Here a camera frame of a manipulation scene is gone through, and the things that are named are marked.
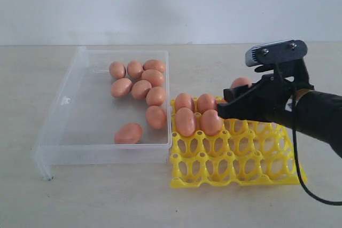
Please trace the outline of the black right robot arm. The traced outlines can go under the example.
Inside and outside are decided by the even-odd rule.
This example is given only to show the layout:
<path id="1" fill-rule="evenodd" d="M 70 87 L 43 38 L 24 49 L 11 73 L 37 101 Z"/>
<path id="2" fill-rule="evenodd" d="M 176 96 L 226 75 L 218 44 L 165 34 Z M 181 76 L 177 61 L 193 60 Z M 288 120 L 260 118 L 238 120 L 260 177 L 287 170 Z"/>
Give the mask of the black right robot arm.
<path id="1" fill-rule="evenodd" d="M 274 75 L 223 92 L 226 102 L 217 106 L 219 117 L 277 123 L 323 141 L 341 155 L 341 96 Z"/>

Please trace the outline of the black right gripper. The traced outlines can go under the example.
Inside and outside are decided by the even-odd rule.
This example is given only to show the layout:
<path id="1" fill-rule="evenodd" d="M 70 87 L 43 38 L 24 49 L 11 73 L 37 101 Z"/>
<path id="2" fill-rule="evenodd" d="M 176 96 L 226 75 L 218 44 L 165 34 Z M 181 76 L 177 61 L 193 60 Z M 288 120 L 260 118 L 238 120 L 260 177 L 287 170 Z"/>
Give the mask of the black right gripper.
<path id="1" fill-rule="evenodd" d="M 238 119 L 274 122 L 293 125 L 293 94 L 299 90 L 314 90 L 314 86 L 303 81 L 289 81 L 274 74 L 264 75 L 256 84 L 224 89 L 226 104 L 217 104 L 218 116 L 223 119 Z"/>

